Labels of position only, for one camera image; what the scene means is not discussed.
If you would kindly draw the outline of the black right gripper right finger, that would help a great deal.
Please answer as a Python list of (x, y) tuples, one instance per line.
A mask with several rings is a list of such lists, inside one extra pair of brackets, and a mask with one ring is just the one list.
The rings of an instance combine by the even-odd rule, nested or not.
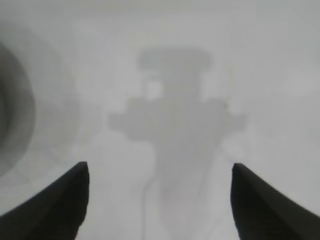
[(232, 167), (230, 204), (241, 240), (318, 240), (320, 218), (242, 163)]

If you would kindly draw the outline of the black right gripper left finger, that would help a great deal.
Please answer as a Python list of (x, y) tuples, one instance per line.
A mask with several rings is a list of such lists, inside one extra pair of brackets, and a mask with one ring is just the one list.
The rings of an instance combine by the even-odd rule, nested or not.
[(90, 174), (78, 162), (42, 191), (0, 217), (2, 240), (74, 240), (89, 203)]

